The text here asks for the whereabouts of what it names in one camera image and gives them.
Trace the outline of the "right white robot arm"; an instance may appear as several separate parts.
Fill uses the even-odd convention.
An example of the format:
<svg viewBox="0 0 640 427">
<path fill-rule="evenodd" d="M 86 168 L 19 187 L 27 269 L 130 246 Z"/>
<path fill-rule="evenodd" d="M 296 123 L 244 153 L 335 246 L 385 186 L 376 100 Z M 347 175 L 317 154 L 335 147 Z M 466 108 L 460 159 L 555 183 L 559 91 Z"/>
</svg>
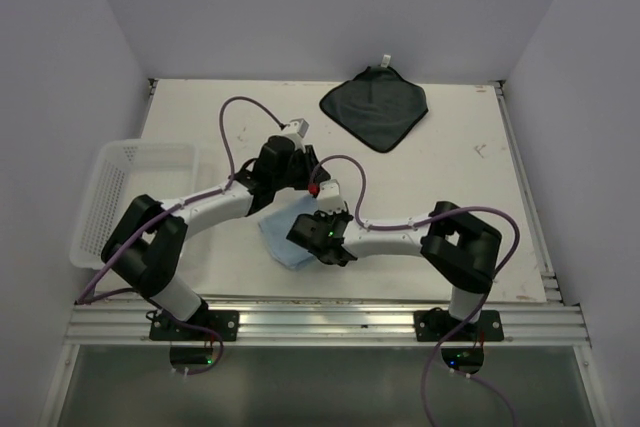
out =
<svg viewBox="0 0 640 427">
<path fill-rule="evenodd" d="M 429 217 L 401 225 L 358 223 L 345 210 L 300 214 L 286 239 L 326 265 L 373 256 L 425 259 L 452 285 L 445 326 L 464 340 L 481 327 L 479 304 L 492 287 L 502 234 L 468 209 L 439 201 Z"/>
</svg>

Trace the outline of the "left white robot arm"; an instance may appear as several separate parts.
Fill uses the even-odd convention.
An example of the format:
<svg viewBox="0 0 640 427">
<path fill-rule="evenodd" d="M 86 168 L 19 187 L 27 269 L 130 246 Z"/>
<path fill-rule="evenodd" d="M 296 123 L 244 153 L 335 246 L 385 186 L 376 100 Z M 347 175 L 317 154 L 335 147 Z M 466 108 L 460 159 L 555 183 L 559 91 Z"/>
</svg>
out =
<svg viewBox="0 0 640 427">
<path fill-rule="evenodd" d="M 177 273 L 184 243 L 211 227 L 263 210 L 282 190 L 305 190 L 318 165 L 313 146 L 271 136 L 258 157 L 225 184 L 183 200 L 136 197 L 106 241 L 101 260 L 134 292 L 171 315 L 182 337 L 197 339 L 207 330 L 207 304 Z"/>
</svg>

